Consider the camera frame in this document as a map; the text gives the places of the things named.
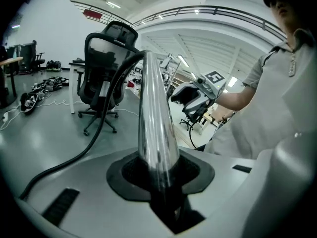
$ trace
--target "man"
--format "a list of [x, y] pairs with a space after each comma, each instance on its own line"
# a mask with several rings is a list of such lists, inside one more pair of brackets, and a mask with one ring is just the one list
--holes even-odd
[[264, 0], [287, 41], [258, 60], [241, 93], [223, 93], [217, 99], [219, 105], [239, 112], [204, 151], [256, 159], [296, 132], [317, 129], [316, 42], [293, 1]]

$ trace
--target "office chair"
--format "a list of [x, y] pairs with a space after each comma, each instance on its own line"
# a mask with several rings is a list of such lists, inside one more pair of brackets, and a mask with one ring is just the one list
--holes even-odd
[[[86, 136], [89, 135], [88, 127], [102, 116], [106, 92], [114, 74], [126, 58], [138, 52], [134, 48], [137, 38], [138, 33], [134, 29], [117, 21], [111, 22], [102, 33], [91, 33], [87, 36], [85, 41], [85, 75], [83, 84], [78, 91], [80, 99], [90, 105], [87, 110], [79, 111], [78, 117], [81, 118], [83, 114], [94, 115], [84, 128]], [[118, 82], [110, 100], [109, 110], [122, 101], [126, 76], [127, 73]], [[107, 112], [107, 115], [118, 117], [117, 112]], [[109, 120], [105, 119], [105, 123], [112, 128], [113, 133], [117, 133]]]
[[30, 74], [32, 75], [35, 72], [40, 71], [41, 74], [41, 64], [45, 63], [44, 59], [42, 58], [42, 53], [36, 54], [36, 41], [32, 43], [24, 44], [21, 46], [21, 56], [23, 57], [23, 61], [21, 62], [21, 69], [19, 74]]

